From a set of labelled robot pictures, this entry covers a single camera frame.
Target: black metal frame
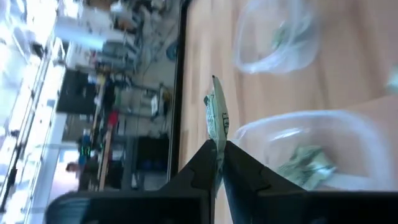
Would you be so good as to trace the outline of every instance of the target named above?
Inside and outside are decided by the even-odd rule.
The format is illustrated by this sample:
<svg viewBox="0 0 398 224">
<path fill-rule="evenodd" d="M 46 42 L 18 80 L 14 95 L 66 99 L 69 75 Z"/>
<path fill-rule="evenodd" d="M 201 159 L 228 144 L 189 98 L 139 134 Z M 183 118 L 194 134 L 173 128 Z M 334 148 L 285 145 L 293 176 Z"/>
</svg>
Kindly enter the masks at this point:
<svg viewBox="0 0 398 224">
<path fill-rule="evenodd" d="M 172 134 L 170 137 L 170 151 L 168 162 L 167 180 L 176 176 L 180 158 L 180 132 L 183 98 L 183 77 L 185 67 L 185 43 L 187 34 L 187 16 L 188 8 L 192 0 L 183 0 L 180 8 L 180 22 L 178 26 L 178 50 L 176 76 L 174 81 L 174 107 L 172 118 Z"/>
</svg>

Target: glass window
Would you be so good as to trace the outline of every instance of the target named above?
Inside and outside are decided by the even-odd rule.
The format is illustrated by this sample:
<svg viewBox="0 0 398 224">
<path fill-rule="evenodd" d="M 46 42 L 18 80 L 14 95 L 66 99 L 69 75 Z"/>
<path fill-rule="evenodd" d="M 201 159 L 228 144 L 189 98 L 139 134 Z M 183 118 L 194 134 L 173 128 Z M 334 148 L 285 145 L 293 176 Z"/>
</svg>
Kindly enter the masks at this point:
<svg viewBox="0 0 398 224">
<path fill-rule="evenodd" d="M 58 40 L 56 47 L 57 50 L 61 44 L 61 41 Z M 6 223 L 24 221 L 25 213 L 29 210 L 27 208 L 30 205 L 30 197 L 33 194 L 35 182 L 40 170 L 40 157 L 46 148 L 45 144 L 49 137 L 50 122 L 55 115 L 54 106 L 48 105 L 47 102 L 48 100 L 57 100 L 57 92 L 61 86 L 64 72 L 65 69 L 63 67 L 54 67 L 53 63 L 49 64 L 46 71 L 46 76 L 39 96 L 39 104 L 34 111 L 35 116 L 31 127 L 31 130 L 34 131 L 29 133 L 24 160 L 19 161 L 17 164 L 18 173 L 16 178 L 16 191 L 8 200 L 7 213 L 3 216 L 3 221 Z M 27 78 L 24 80 L 25 82 L 22 85 L 21 96 L 19 96 L 18 99 L 21 101 L 21 111 L 25 111 L 24 108 L 26 108 L 26 102 L 30 101 L 30 86 L 32 86 L 32 80 L 33 78 Z M 12 122 L 17 126 L 22 121 L 17 120 L 16 118 L 15 120 L 12 120 Z M 10 157 L 12 150 L 4 154 Z"/>
</svg>

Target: black object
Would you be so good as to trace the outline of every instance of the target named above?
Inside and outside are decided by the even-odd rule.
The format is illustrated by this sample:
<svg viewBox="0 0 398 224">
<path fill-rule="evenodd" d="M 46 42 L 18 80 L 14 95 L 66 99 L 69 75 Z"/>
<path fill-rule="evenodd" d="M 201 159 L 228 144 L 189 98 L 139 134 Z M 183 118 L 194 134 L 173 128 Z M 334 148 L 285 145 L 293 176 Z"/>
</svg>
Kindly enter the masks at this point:
<svg viewBox="0 0 398 224">
<path fill-rule="evenodd" d="M 215 143 L 207 140 L 180 173 L 156 192 L 61 196 L 48 207 L 46 221 L 215 223 L 215 149 Z M 229 141 L 222 175 L 235 224 L 390 223 L 398 219 L 398 194 L 306 192 Z"/>
<path fill-rule="evenodd" d="M 138 137 L 137 171 L 167 172 L 169 138 Z"/>
<path fill-rule="evenodd" d="M 95 84 L 88 83 L 88 74 L 76 70 L 65 72 L 57 112 L 68 114 L 94 114 Z"/>
</svg>

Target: blue object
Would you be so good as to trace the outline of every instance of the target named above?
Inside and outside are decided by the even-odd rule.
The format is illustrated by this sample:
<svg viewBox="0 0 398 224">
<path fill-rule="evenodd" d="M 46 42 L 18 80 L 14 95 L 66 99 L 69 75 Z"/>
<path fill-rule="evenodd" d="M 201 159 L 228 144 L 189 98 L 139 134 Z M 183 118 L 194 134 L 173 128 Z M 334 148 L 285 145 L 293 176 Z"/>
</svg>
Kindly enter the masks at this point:
<svg viewBox="0 0 398 224">
<path fill-rule="evenodd" d="M 177 59 L 177 48 L 178 42 L 177 40 L 173 41 L 166 49 L 166 56 L 169 60 L 176 60 Z"/>
<path fill-rule="evenodd" d="M 84 165 L 86 165 L 86 162 L 87 162 L 87 158 L 85 157 L 85 155 L 79 154 L 79 160 L 78 160 L 79 166 L 84 167 Z"/>
</svg>

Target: paper money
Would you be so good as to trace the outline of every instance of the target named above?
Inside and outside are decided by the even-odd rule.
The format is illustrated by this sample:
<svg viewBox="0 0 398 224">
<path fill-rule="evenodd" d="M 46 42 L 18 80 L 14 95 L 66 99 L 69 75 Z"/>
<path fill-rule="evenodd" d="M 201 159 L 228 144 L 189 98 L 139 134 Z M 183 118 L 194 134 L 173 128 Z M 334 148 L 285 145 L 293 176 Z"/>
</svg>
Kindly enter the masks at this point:
<svg viewBox="0 0 398 224">
<path fill-rule="evenodd" d="M 217 147 L 215 192 L 217 193 L 222 181 L 222 166 L 224 150 L 229 128 L 229 116 L 225 103 L 223 88 L 217 77 L 213 76 L 213 91 L 205 97 L 207 131 L 210 139 Z"/>
<path fill-rule="evenodd" d="M 290 160 L 280 166 L 277 173 L 305 190 L 313 190 L 335 169 L 322 147 L 306 146 L 296 148 Z"/>
</svg>

